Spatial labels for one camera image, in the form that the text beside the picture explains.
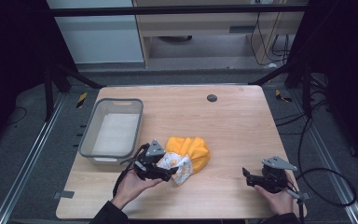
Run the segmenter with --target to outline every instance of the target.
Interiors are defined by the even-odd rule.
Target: wooden table
[[[207,96],[217,96],[209,102]],[[139,144],[170,136],[199,136],[211,150],[209,163],[178,187],[172,180],[147,189],[123,211],[133,219],[270,217],[267,201],[246,185],[241,168],[261,175],[263,159],[287,160],[264,92],[258,86],[143,86],[101,89],[98,99],[139,98],[144,103]],[[59,218],[93,218],[122,166],[92,164],[77,154],[61,198]]]

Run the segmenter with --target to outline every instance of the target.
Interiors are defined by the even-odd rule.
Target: floor
[[[246,84],[284,63],[282,57],[277,56],[284,41],[285,38],[279,36],[276,50],[270,53],[276,61],[260,65],[244,35],[193,36],[189,41],[182,37],[156,37],[147,67],[121,65],[114,72],[84,70],[81,73],[108,85]],[[323,80],[323,75],[315,76]],[[304,170],[323,166],[340,171],[358,192],[358,158],[351,155],[349,143],[329,112],[328,104],[315,106],[312,125],[301,142],[301,131],[306,122],[300,116],[301,89],[287,90],[282,84],[284,79],[285,74],[273,78],[263,90],[289,161],[297,165],[301,149]],[[18,108],[0,134],[0,209],[9,214],[7,218],[11,223],[87,223],[84,220],[62,221],[55,217],[58,200],[54,199],[54,193],[63,189],[80,140],[80,126],[87,122],[98,93],[75,79],[69,80],[73,85],[71,92],[55,94],[56,102],[62,100],[63,103],[58,105],[61,112],[52,124],[48,139],[38,139],[40,130],[46,128],[43,86],[19,95]],[[283,99],[276,97],[276,90],[281,91]],[[74,105],[84,91],[88,93],[88,99],[82,109],[77,109]],[[315,93],[313,99],[313,104],[317,105],[324,101],[324,96]],[[288,122],[288,125],[279,125],[296,117],[299,119]],[[40,151],[33,151],[35,144],[41,146]],[[22,181],[18,179],[21,172],[26,174]],[[351,199],[346,183],[334,175],[314,173],[307,179],[329,200],[345,202]],[[302,180],[298,183],[301,190],[310,191]],[[13,206],[5,206],[9,204],[7,199],[13,200]],[[312,200],[308,200],[306,206],[306,223],[358,223],[358,198],[352,206],[338,207],[312,193]],[[230,221],[223,220],[223,223],[235,223]]]

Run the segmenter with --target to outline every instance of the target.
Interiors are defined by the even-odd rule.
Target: white cabinet
[[[132,7],[131,0],[48,0],[50,8]],[[143,63],[134,16],[57,17],[77,65]]]

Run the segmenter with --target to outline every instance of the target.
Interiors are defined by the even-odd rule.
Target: gray plastic tray
[[[79,153],[94,163],[120,163],[137,147],[144,105],[139,99],[103,98],[92,109]]]

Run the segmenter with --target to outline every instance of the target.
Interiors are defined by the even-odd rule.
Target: yellow towel
[[[193,164],[192,174],[200,171],[211,158],[209,148],[200,137],[170,137],[165,147],[166,152],[173,152],[181,157],[187,155]]]

